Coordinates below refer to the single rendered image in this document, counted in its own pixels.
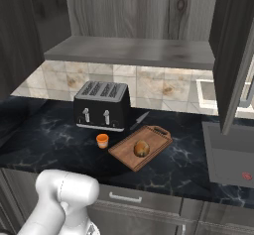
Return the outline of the orange jam jar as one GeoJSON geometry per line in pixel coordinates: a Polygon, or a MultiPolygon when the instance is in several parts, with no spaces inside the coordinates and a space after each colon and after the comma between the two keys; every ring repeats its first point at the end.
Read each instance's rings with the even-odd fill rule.
{"type": "Polygon", "coordinates": [[[109,137],[107,134],[99,134],[96,136],[96,142],[100,149],[108,147],[109,137]]]}

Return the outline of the round brown bread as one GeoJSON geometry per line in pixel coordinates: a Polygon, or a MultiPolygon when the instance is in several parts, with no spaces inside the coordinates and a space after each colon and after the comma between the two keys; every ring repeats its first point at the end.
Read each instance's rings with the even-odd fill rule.
{"type": "Polygon", "coordinates": [[[134,154],[139,158],[146,157],[150,152],[150,146],[145,141],[138,141],[134,146],[134,154]]]}

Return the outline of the wooden cutting board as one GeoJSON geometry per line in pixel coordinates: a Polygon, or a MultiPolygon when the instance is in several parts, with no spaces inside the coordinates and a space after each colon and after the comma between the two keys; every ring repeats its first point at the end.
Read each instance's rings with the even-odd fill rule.
{"type": "Polygon", "coordinates": [[[159,126],[145,125],[111,147],[108,152],[133,172],[137,172],[172,142],[173,140],[169,131],[159,126]],[[145,141],[150,146],[150,152],[144,158],[139,158],[134,154],[134,146],[138,141],[145,141]]]}

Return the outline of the dark wooden cabinet door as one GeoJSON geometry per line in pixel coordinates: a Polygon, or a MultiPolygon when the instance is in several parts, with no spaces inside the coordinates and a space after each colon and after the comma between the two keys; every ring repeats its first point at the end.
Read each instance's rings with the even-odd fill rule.
{"type": "Polygon", "coordinates": [[[254,0],[216,0],[209,44],[220,131],[226,135],[254,56],[254,0]]]}
{"type": "Polygon", "coordinates": [[[0,100],[44,60],[32,0],[0,0],[0,100]]]}

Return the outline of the grey kitchen knife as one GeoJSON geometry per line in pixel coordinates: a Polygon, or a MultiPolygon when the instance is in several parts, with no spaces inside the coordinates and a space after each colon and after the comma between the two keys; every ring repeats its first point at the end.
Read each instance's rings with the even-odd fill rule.
{"type": "Polygon", "coordinates": [[[131,127],[130,127],[130,131],[134,130],[147,116],[148,114],[150,113],[150,111],[144,113],[143,115],[141,115],[139,118],[136,119],[136,123],[133,124],[131,127]]]}

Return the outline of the black four-slot toaster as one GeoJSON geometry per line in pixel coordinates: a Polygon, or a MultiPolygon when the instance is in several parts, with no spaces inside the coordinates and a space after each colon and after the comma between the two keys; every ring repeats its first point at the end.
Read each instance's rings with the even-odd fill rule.
{"type": "Polygon", "coordinates": [[[131,108],[126,83],[89,80],[73,99],[78,127],[122,132],[131,108]]]}

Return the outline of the grey drawer front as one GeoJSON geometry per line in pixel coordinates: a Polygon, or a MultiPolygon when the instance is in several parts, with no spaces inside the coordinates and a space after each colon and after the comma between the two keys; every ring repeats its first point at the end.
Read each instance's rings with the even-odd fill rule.
{"type": "Polygon", "coordinates": [[[106,200],[115,203],[129,204],[138,207],[144,207],[159,211],[165,211],[173,213],[174,215],[180,215],[181,199],[170,195],[163,195],[154,192],[142,191],[137,189],[124,188],[119,186],[105,185],[100,186],[100,193],[98,196],[99,200],[106,200]],[[138,198],[141,196],[141,203],[133,203],[123,200],[111,199],[109,192],[112,191],[114,194],[123,195],[128,197],[138,198]]]}

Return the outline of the grey sink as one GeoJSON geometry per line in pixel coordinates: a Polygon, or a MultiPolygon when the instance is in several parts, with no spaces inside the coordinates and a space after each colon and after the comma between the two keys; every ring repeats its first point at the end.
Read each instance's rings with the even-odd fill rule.
{"type": "Polygon", "coordinates": [[[211,182],[254,188],[254,127],[232,125],[222,135],[218,123],[202,123],[211,182]]]}

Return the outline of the grey cupboard door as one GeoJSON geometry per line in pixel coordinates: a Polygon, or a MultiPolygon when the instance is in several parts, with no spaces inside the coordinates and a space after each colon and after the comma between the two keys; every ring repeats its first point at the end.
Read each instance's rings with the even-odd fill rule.
{"type": "Polygon", "coordinates": [[[101,235],[182,235],[182,221],[164,211],[97,200],[87,207],[101,235]]]}
{"type": "Polygon", "coordinates": [[[254,209],[184,198],[180,216],[186,235],[254,235],[254,209]]]}
{"type": "Polygon", "coordinates": [[[0,231],[17,235],[32,211],[38,195],[37,174],[0,169],[0,231]]]}

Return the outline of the grey tap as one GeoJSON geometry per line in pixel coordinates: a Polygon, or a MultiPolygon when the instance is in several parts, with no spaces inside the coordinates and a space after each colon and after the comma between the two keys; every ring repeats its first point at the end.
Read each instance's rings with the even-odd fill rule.
{"type": "Polygon", "coordinates": [[[254,76],[252,77],[252,81],[250,83],[250,87],[248,89],[246,98],[240,100],[239,107],[248,108],[252,102],[253,96],[254,96],[254,76]]]}

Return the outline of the grey wooden wall cabinet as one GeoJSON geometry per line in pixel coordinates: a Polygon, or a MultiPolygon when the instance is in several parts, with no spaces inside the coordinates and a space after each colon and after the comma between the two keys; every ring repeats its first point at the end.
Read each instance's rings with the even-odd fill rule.
{"type": "Polygon", "coordinates": [[[47,60],[211,69],[218,0],[33,0],[47,60]]]}

